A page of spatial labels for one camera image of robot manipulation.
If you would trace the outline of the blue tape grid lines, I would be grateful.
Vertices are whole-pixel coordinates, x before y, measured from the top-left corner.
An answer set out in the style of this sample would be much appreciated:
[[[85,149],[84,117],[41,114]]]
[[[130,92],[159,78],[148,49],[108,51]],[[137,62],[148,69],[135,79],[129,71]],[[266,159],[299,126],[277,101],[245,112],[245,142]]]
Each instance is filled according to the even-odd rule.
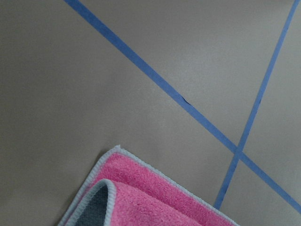
[[[79,0],[68,0],[66,1],[66,3],[86,22],[88,22],[97,32],[99,32],[108,42],[110,42],[116,49],[118,49],[128,60],[130,60],[137,68],[139,68],[144,74],[146,74],[164,92],[166,92],[192,118],[194,118],[209,133],[211,133],[217,140],[219,140],[233,153],[233,159],[230,163],[222,186],[214,202],[215,208],[219,209],[222,206],[226,192],[229,188],[234,172],[236,171],[237,164],[239,161],[242,161],[252,172],[254,172],[274,192],[276,192],[281,198],[283,198],[292,208],[294,208],[297,212],[301,211],[301,205],[244,153],[244,147],[251,132],[255,117],[260,108],[261,101],[267,88],[270,76],[273,72],[280,50],[285,41],[285,37],[289,30],[295,11],[300,3],[298,0],[295,0],[291,6],[238,145],[235,145],[232,141],[230,141],[203,114],[201,114],[193,105],[187,102],[177,90],[175,90],[165,79],[163,79],[162,76],[160,76],[153,68],[151,68],[107,25],[105,25],[100,19],[98,19],[83,3],[81,3]]]

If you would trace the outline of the pink and grey towel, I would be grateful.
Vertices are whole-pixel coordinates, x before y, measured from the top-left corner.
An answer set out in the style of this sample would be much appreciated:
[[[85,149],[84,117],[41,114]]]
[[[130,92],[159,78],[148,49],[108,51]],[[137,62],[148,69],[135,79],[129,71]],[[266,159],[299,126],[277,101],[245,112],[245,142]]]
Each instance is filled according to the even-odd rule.
[[[233,226],[207,202],[116,146],[91,169],[61,226]]]

